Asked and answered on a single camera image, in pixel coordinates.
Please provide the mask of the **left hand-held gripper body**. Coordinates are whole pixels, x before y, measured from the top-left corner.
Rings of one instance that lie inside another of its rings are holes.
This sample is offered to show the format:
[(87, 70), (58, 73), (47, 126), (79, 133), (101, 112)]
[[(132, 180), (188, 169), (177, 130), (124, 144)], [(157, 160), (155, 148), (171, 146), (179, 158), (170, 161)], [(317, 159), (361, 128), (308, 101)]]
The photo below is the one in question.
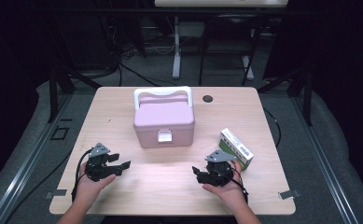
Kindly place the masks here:
[(97, 182), (105, 177), (112, 175), (107, 165), (110, 149), (102, 143), (97, 143), (89, 153), (89, 159), (86, 164), (85, 173), (88, 178)]

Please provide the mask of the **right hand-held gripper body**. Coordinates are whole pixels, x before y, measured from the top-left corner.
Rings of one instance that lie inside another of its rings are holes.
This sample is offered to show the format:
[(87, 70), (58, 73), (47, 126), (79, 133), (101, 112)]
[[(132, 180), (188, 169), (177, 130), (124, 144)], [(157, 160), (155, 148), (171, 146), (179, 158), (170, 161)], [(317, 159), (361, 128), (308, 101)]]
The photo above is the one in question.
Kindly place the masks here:
[(221, 149), (217, 149), (206, 158), (206, 170), (208, 172), (208, 184), (216, 187), (227, 185), (233, 178), (231, 161), (236, 157)]

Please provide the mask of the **green and white carton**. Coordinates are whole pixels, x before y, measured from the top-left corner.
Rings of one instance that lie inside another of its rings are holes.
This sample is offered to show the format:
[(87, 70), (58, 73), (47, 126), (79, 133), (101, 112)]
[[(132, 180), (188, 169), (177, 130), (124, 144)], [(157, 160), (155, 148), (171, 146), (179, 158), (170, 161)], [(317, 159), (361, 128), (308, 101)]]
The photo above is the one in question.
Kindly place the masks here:
[(228, 128), (220, 131), (218, 146), (223, 151), (235, 156), (245, 171), (254, 158), (254, 154)]

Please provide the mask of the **pink plastic storage box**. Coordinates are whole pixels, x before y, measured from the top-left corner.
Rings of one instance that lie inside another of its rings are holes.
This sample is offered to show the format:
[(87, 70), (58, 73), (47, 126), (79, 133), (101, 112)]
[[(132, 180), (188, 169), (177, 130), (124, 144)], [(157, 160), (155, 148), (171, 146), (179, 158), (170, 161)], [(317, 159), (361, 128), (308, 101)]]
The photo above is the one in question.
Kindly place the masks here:
[(193, 143), (195, 116), (190, 87), (136, 89), (133, 99), (133, 127), (141, 147), (186, 147)]

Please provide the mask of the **person's left hand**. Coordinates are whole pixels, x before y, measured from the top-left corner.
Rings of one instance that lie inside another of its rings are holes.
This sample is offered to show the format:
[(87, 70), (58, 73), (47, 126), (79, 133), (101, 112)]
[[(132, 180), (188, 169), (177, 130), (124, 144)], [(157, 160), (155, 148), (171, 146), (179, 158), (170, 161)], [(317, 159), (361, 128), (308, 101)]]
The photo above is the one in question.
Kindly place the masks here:
[(110, 175), (97, 182), (92, 181), (85, 173), (86, 163), (83, 163), (79, 168), (79, 178), (77, 183), (77, 193), (74, 203), (79, 205), (92, 205), (100, 192), (110, 185), (115, 179), (115, 175)]

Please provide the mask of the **person's right hand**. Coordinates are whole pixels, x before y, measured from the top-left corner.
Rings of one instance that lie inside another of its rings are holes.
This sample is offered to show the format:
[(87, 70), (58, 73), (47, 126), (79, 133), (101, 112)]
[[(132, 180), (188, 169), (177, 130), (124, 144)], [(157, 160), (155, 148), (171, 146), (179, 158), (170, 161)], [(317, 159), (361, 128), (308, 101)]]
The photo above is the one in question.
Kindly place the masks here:
[(223, 187), (214, 187), (210, 184), (203, 184), (202, 188), (215, 194), (221, 202), (223, 202), (228, 208), (233, 203), (240, 201), (246, 202), (242, 189), (242, 180), (240, 177), (241, 166), (238, 161), (232, 161), (233, 164), (233, 178)]

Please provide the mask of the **black metal stand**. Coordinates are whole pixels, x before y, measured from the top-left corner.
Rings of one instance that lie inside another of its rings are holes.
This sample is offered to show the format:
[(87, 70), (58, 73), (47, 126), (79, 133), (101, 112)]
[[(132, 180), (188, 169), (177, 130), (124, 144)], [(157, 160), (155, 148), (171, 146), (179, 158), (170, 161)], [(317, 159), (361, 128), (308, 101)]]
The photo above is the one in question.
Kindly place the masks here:
[(258, 89), (259, 93), (263, 93), (273, 89), (280, 85), (286, 80), (291, 80), (291, 84), (287, 89), (287, 95), (289, 97), (298, 97), (301, 91), (303, 93), (303, 104), (302, 104), (302, 116), (306, 123), (311, 126), (311, 104), (312, 104), (312, 92), (313, 92), (313, 73), (309, 68), (298, 68), (286, 74), (283, 77), (278, 77), (274, 81), (266, 84), (265, 86)]
[(60, 87), (65, 94), (73, 94), (75, 91), (75, 86), (71, 81), (71, 77), (74, 77), (88, 86), (94, 88), (95, 90), (101, 87), (100, 84), (94, 82), (93, 80), (83, 76), (78, 71), (71, 69), (67, 66), (55, 66), (52, 68), (49, 75), (49, 102), (50, 102), (50, 115), (48, 123), (55, 120), (59, 112), (58, 104), (58, 90)]

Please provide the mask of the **black chair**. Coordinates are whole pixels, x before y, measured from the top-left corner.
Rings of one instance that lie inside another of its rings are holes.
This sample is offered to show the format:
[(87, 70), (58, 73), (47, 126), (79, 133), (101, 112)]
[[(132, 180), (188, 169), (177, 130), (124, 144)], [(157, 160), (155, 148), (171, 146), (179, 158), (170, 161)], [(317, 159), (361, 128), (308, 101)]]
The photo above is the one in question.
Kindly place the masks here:
[(268, 19), (258, 14), (221, 14), (204, 24), (200, 46), (199, 84), (205, 70), (242, 69), (242, 85), (253, 79), (252, 62)]

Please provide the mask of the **white desk with legs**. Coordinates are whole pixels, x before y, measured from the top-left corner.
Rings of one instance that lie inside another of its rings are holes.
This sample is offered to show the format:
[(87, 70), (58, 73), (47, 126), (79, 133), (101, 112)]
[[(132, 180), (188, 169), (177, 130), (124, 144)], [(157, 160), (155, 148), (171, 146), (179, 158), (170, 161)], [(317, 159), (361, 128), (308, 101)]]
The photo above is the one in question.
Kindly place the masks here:
[[(155, 7), (160, 9), (245, 9), (245, 8), (286, 8), (288, 0), (154, 0)], [(181, 21), (175, 15), (174, 41), (175, 56), (173, 79), (180, 79), (181, 70), (181, 37), (198, 37), (202, 34), (203, 24), (200, 21)]]

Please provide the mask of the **grey table bracket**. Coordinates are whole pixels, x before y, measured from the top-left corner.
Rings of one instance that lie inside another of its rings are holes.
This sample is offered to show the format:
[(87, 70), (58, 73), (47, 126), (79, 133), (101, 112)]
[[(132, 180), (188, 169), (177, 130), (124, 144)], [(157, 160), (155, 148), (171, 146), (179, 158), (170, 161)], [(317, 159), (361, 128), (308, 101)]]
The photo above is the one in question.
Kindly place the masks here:
[(44, 198), (46, 200), (49, 200), (49, 199), (52, 199), (55, 196), (65, 196), (66, 195), (66, 192), (67, 192), (66, 189), (55, 189), (53, 191), (48, 191), (45, 194)]
[(300, 197), (300, 192), (297, 189), (290, 189), (287, 191), (279, 192), (279, 198), (282, 200), (285, 199), (294, 199)]

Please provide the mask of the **aluminium floor rail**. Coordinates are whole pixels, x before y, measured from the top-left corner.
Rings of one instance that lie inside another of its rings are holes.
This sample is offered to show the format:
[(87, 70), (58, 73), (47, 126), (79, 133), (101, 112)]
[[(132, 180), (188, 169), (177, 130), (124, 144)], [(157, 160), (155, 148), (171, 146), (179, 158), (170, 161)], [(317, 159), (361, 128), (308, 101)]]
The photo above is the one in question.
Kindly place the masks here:
[(71, 94), (60, 97), (58, 111), (51, 122), (48, 122), (49, 99), (39, 99), (38, 106), (21, 140), (0, 172), (0, 224), (4, 224), (11, 213), (12, 207), (20, 197), (44, 151), (45, 144), (49, 141), (49, 135), (54, 132), (56, 122), (72, 97)]
[(319, 170), (325, 179), (328, 190), (339, 210), (343, 223), (359, 224), (356, 214), (352, 209), (346, 195), (344, 194), (343, 188), (337, 176), (335, 175), (332, 166), (327, 158), (327, 155), (324, 152), (324, 149), (314, 131), (314, 127), (310, 126), (303, 116), (300, 100), (298, 98), (291, 98), (290, 101), (296, 110), (303, 129), (305, 130), (305, 132), (307, 132), (307, 135), (309, 136), (309, 139), (313, 146), (314, 159), (316, 160), (316, 164), (318, 165)]

